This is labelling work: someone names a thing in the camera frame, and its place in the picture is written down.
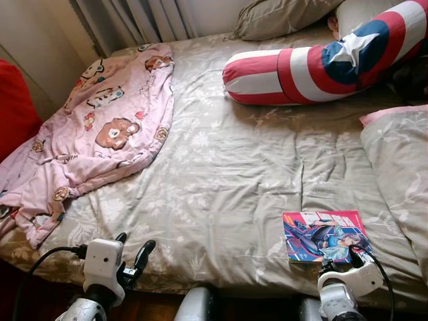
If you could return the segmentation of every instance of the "white curtain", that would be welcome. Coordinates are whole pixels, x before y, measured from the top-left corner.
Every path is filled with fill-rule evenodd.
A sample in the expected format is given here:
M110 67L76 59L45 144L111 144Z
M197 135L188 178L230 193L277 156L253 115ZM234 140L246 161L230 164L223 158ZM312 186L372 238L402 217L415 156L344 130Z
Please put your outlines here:
M175 0L70 0L101 56L144 43L184 40L185 27Z

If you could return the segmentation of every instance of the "cable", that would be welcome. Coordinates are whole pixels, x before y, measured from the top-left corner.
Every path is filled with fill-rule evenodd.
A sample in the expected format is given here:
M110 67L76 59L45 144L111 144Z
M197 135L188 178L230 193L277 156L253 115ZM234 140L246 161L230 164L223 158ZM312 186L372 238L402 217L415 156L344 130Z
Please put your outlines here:
M74 247L68 247L68 246L61 246L56 247L54 249L51 249L50 251L46 252L41 258L38 259L38 261L33 265L33 267L28 271L27 275L25 276L24 280L22 281L21 285L19 286L18 293L16 295L15 299L15 305L13 306L13 317L12 321L18 321L18 307L19 307L19 301L21 300L22 291L30 279L30 277L33 275L35 269L39 267L39 265L51 254L59 251L75 251L76 248Z
M389 321L393 321L394 320L394 311L395 311L395 298L394 298L393 285L391 284L391 281L389 280L387 273L383 269L382 264L378 261L378 259L372 253L370 253L365 248L363 248L359 245L349 245L349 251L350 252L354 253L354 251L353 251L354 248L360 249L361 251L364 251L368 256L370 256L372 258L374 263L380 269L380 271L382 273L382 277L385 280L385 282L387 283L388 291L389 291L389 298L391 300L391 315L389 316Z

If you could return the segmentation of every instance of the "captain america pillow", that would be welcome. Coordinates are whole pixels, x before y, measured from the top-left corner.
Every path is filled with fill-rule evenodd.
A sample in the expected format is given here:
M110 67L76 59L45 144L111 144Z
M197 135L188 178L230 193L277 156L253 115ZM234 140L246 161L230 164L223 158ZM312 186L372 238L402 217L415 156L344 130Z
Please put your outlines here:
M428 0L405 1L325 46L250 51L223 71L243 104L317 104L350 96L388 76L391 66L428 54Z

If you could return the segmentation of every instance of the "manga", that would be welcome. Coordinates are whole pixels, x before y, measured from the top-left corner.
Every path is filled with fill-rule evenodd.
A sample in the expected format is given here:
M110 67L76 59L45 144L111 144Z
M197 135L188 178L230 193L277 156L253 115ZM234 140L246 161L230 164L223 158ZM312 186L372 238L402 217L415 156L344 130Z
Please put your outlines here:
M371 252L358 211L284 212L282 219L291 260L350 263L351 244ZM368 261L363 251L358 255Z

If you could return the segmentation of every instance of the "star emblem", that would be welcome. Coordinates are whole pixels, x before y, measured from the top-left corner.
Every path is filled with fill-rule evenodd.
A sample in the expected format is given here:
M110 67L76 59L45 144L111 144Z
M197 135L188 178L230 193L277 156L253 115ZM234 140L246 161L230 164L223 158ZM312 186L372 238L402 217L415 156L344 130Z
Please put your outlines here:
M355 74L358 74L360 64L360 51L362 51L369 43L376 38L379 33L371 33L370 35L357 36L355 33L350 33L343 37L337 43L342 46L342 49L333 56L330 62L350 62L355 68Z

